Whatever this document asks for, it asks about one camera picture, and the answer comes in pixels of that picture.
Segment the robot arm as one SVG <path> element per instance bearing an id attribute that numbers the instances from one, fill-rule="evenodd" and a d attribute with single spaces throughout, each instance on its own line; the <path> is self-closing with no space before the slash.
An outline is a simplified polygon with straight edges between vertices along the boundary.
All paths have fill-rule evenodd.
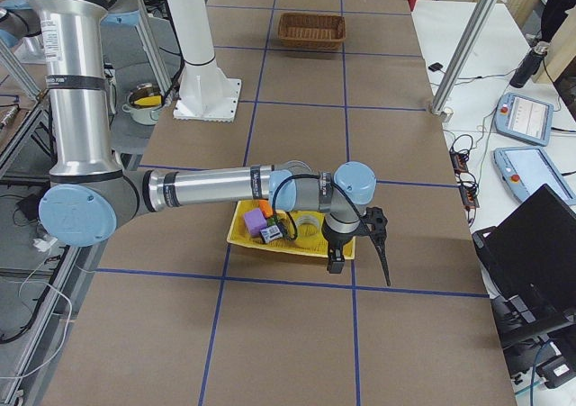
<path id="1" fill-rule="evenodd" d="M 41 21 L 27 0 L 1 2 L 1 41 L 8 48 L 23 38 L 41 35 Z"/>
<path id="2" fill-rule="evenodd" d="M 137 216 L 193 203 L 269 200 L 276 210 L 320 212 L 328 270 L 367 236 L 385 253 L 387 220 L 372 206 L 376 178 L 359 162 L 314 173 L 301 161 L 199 172 L 124 171 L 113 157 L 101 26 L 144 22 L 141 0 L 26 0 L 39 25 L 57 160 L 40 199 L 46 231 L 75 247 L 107 240 Z"/>

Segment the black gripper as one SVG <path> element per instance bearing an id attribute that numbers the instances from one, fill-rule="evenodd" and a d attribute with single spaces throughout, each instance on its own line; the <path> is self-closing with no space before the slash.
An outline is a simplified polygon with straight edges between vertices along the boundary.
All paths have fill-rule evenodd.
<path id="1" fill-rule="evenodd" d="M 324 219 L 321 233 L 329 246 L 327 271 L 330 274 L 341 274 L 346 263 L 342 248 L 355 236 L 356 223 Z"/>

